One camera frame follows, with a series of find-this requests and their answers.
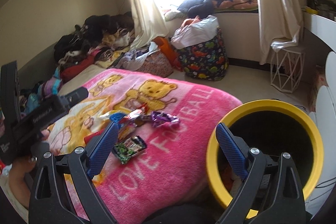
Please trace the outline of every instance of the pink blanket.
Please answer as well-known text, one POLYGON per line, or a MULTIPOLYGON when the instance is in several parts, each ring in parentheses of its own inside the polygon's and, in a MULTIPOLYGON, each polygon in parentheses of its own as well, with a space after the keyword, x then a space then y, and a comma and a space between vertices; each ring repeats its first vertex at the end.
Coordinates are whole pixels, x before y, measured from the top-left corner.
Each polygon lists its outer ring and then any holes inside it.
MULTIPOLYGON (((219 120, 241 102, 226 92, 204 85, 163 79, 146 73, 108 69, 84 87, 89 98, 53 124, 51 147, 69 153, 85 145, 83 138, 106 126, 100 116, 119 107, 147 103, 151 110, 180 118, 180 124, 149 123, 139 127, 146 152, 121 165, 110 154, 93 181, 99 194, 121 224, 138 224, 155 211, 177 203, 206 177, 205 155, 209 137, 219 120)), ((85 217, 68 180, 78 215, 85 217)))

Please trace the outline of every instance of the floor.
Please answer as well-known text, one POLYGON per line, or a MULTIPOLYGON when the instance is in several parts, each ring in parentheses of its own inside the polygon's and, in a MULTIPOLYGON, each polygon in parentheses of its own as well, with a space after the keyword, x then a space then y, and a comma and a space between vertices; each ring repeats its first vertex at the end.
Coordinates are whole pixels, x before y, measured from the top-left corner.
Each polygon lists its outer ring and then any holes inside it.
POLYGON ((310 85, 301 82, 293 93, 283 93, 270 85, 269 72, 238 66, 229 66, 225 78, 221 81, 208 81, 185 76, 184 72, 174 71, 171 79, 183 80, 224 90, 237 97, 243 103, 260 99, 279 99, 300 105, 308 109, 307 95, 310 85))

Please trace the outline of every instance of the metal screw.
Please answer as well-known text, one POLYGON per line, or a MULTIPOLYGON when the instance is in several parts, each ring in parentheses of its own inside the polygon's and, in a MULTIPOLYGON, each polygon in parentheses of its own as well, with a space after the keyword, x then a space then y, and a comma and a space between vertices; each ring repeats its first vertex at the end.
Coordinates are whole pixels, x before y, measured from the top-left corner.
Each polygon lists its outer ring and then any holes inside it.
POLYGON ((290 158, 291 158, 290 153, 285 152, 285 153, 283 153, 282 155, 283 155, 283 157, 284 157, 285 159, 290 159, 290 158))
POLYGON ((258 155, 260 153, 260 150, 258 148, 255 148, 255 147, 251 148, 250 151, 251 151, 252 154, 255 154, 255 155, 258 155))
POLYGON ((49 158, 50 156, 51 156, 51 153, 50 153, 50 152, 45 152, 44 155, 43 155, 43 157, 44 157, 45 159, 49 158))
POLYGON ((75 149, 75 153, 76 153, 76 154, 81 154, 81 153, 83 153, 83 151, 84 151, 84 148, 81 147, 81 146, 79 146, 79 147, 77 147, 77 148, 75 149))

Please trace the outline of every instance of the white curtain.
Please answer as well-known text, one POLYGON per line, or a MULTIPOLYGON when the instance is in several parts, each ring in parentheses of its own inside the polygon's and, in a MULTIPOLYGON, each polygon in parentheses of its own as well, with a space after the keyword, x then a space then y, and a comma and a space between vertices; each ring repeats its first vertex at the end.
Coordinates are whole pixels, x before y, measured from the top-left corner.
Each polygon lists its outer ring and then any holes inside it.
POLYGON ((163 16, 154 0, 129 0, 134 19, 135 40, 131 48, 140 48, 157 36, 168 34, 163 16))
POLYGON ((285 38, 297 46, 303 27, 299 0, 258 0, 260 27, 260 63, 264 64, 274 39, 285 38))

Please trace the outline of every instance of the person's arm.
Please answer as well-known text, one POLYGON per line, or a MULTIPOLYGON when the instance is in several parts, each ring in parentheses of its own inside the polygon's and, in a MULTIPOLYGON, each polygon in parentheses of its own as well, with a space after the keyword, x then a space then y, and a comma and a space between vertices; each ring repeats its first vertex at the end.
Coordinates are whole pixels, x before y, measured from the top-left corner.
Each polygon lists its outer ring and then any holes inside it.
POLYGON ((11 192, 25 208, 29 207, 30 190, 24 181, 24 176, 26 173, 31 172, 35 164, 36 162, 32 161, 29 156, 17 158, 9 171, 8 183, 11 192))

